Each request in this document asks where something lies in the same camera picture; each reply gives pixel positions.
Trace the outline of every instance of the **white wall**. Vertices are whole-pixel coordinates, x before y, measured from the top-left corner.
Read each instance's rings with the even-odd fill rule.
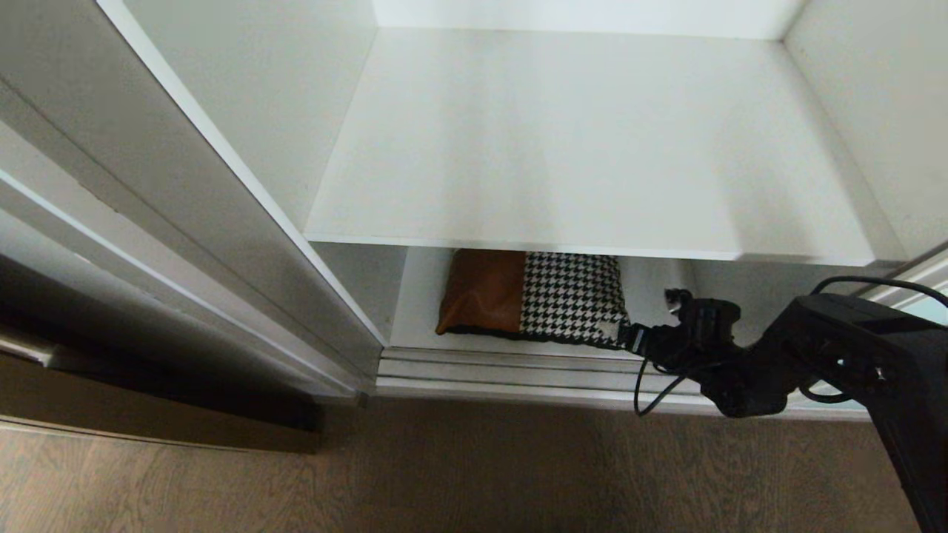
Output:
[[[806,0],[374,0],[381,27],[691,35],[778,41]]]
[[[398,291],[405,269],[405,247],[313,243],[313,249],[382,334],[392,339]]]
[[[620,257],[622,292],[632,323],[644,325],[678,325],[678,318],[668,312],[665,290],[686,288],[697,290],[692,265],[682,259]]]
[[[735,342],[756,342],[797,296],[810,291],[830,276],[884,276],[886,268],[854,268],[779,263],[734,263],[692,261],[696,298],[729,300],[740,306],[741,319],[734,326]],[[849,294],[857,284],[839,284],[828,292]]]
[[[371,0],[125,0],[302,227],[375,33]]]
[[[305,235],[905,259],[781,44],[641,35],[381,28]]]
[[[908,254],[948,241],[948,2],[811,2],[786,45]]]

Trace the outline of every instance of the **wall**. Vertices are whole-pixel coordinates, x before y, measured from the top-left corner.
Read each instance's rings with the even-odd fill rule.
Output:
[[[301,228],[375,33],[370,0],[125,0]]]
[[[786,46],[908,254],[948,241],[948,2],[811,2]]]
[[[690,35],[779,41],[806,0],[374,0],[381,27]]]
[[[405,247],[312,243],[387,344],[392,338],[398,290],[405,269]]]
[[[729,300],[740,306],[741,318],[734,326],[735,342],[746,346],[760,339],[793,298],[809,294],[830,276],[884,276],[886,268],[856,268],[779,263],[735,263],[692,261],[695,297]],[[840,284],[828,292],[848,294],[855,284]]]

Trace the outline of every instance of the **black cable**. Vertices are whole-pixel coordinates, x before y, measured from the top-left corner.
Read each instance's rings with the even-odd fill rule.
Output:
[[[648,359],[647,358],[642,359],[642,366],[639,367],[639,376],[635,380],[635,395],[632,398],[632,404],[635,407],[635,413],[638,414],[639,416],[645,416],[646,414],[651,413],[651,410],[658,407],[658,404],[661,403],[663,399],[665,399],[665,396],[667,396],[668,393],[673,391],[675,387],[677,387],[686,378],[686,376],[676,377],[675,380],[672,381],[670,385],[665,387],[664,390],[662,390],[657,396],[655,396],[655,399],[653,399],[651,403],[648,404],[648,407],[644,408],[643,410],[640,410],[639,409],[639,389],[642,387],[642,376],[645,374],[647,366],[648,366]]]
[[[700,371],[702,371],[702,370],[708,370],[709,368],[715,368],[715,367],[718,367],[718,366],[722,366],[722,365],[727,364],[727,363],[729,363],[729,362],[734,362],[734,360],[733,360],[733,359],[724,359],[724,360],[712,362],[712,363],[709,363],[709,364],[700,365],[700,366],[697,366],[697,367],[695,367],[695,368],[692,368],[692,369],[685,370],[685,371],[681,372],[681,375],[680,375],[680,376],[676,377],[674,381],[672,381],[672,382],[671,382],[667,387],[665,387],[657,396],[655,396],[655,399],[653,399],[653,400],[651,401],[651,403],[648,404],[648,407],[645,407],[643,410],[639,410],[639,389],[640,389],[641,386],[642,386],[642,376],[645,375],[646,367],[648,366],[648,358],[646,358],[645,356],[643,356],[643,358],[642,358],[642,366],[639,367],[639,375],[638,375],[638,377],[635,379],[635,395],[634,395],[633,398],[632,398],[632,405],[635,407],[635,413],[638,414],[639,416],[645,416],[646,414],[651,413],[651,410],[653,410],[653,409],[655,409],[656,407],[658,407],[658,404],[661,403],[663,399],[665,399],[665,396],[667,396],[668,393],[670,393],[671,391],[673,391],[673,390],[675,389],[675,387],[679,386],[679,385],[682,383],[682,381],[685,381],[685,380],[688,379],[689,377],[694,376],[696,373],[698,373],[698,372],[700,372]],[[655,367],[655,370],[658,370],[659,372],[662,372],[663,374],[672,374],[672,372],[670,372],[670,371],[662,370],[662,369],[659,368],[659,366],[656,365],[654,362],[652,363],[652,366]]]
[[[835,276],[832,278],[827,278],[820,282],[819,285],[810,293],[810,294],[819,294],[823,292],[823,289],[829,285],[841,283],[841,282],[854,282],[862,284],[874,284],[874,285],[887,285],[887,286],[896,286],[899,288],[907,288],[909,290],[914,290],[920,292],[925,296],[934,298],[936,301],[948,307],[948,296],[941,294],[936,291],[934,288],[929,288],[925,285],[913,284],[912,282],[902,282],[899,280],[887,280],[884,278],[870,278],[867,276]]]

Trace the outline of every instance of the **pillow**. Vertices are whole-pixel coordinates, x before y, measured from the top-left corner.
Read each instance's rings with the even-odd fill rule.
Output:
[[[435,331],[622,350],[630,324],[614,257],[460,249]]]

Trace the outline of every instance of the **white cabinet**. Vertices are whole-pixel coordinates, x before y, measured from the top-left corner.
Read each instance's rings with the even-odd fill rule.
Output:
[[[687,286],[742,305],[749,342],[821,277],[884,272],[948,238],[944,157],[876,172],[866,147],[888,137],[857,134],[882,126],[837,109],[867,67],[799,57],[859,60],[858,40],[832,35],[863,2],[811,3],[794,28],[806,2],[98,3],[384,347],[382,394],[628,400],[627,354],[435,336],[452,248],[617,255],[634,321],[669,321],[662,290]],[[938,13],[870,4],[859,24],[904,10],[892,24],[944,44]],[[916,53],[891,35],[879,46]],[[945,55],[923,53],[948,86]],[[929,90],[906,79],[904,94]],[[944,99],[925,103],[943,131]],[[893,180],[927,198],[881,198]],[[671,401],[706,404],[694,387]]]

